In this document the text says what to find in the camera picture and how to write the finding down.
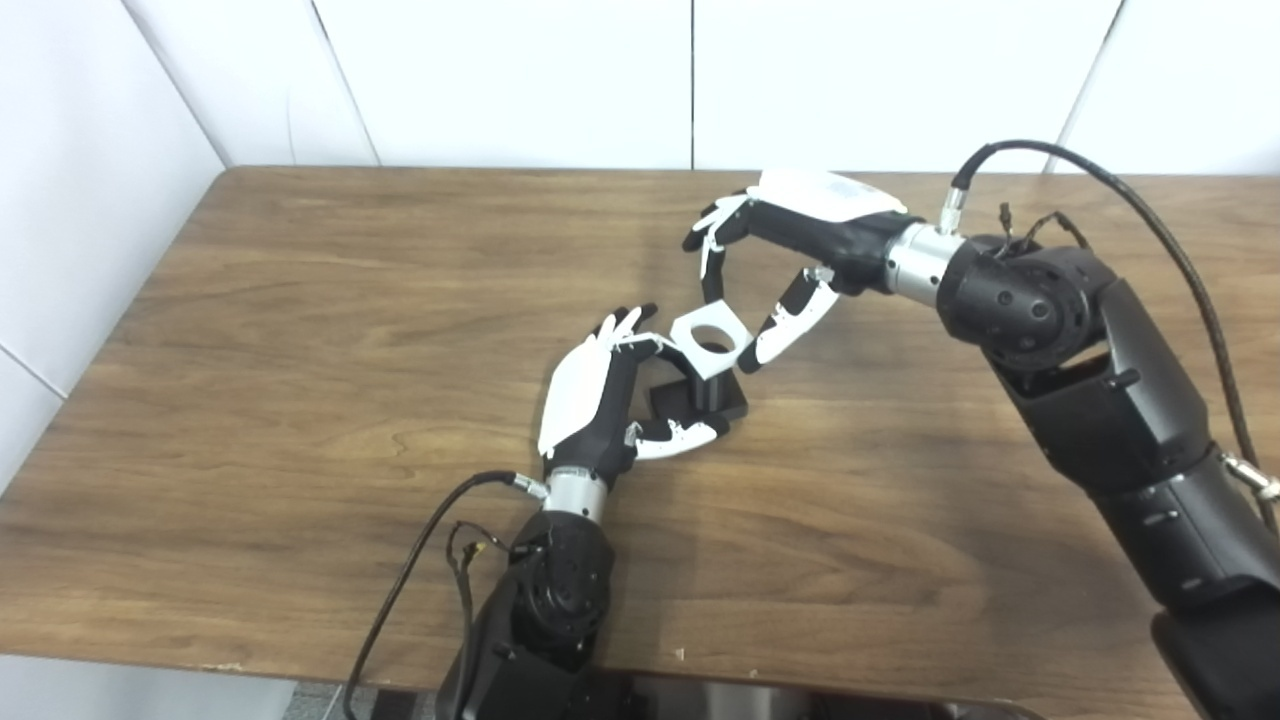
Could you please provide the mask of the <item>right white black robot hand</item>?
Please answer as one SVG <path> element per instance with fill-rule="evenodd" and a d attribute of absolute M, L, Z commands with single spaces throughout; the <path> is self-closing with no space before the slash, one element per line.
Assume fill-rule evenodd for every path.
<path fill-rule="evenodd" d="M 753 374 L 810 332 L 844 296 L 888 293 L 890 246 L 923 219 L 895 196 L 824 170 L 764 170 L 759 181 L 717 199 L 682 242 L 701 255 L 703 297 L 724 299 L 727 247 L 746 237 L 812 259 L 774 304 L 755 338 L 739 354 Z"/>

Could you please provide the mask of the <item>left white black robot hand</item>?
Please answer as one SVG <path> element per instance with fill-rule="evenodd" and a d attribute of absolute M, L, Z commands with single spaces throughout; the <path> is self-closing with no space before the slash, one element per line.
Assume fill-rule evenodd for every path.
<path fill-rule="evenodd" d="M 580 468 L 613 487 L 636 461 L 686 454 L 730 433 L 730 420 L 718 414 L 631 415 L 644 363 L 660 359 L 686 377 L 692 374 L 669 338 L 643 329 L 657 313 L 655 304 L 617 307 L 559 360 L 538 437 L 545 471 Z"/>

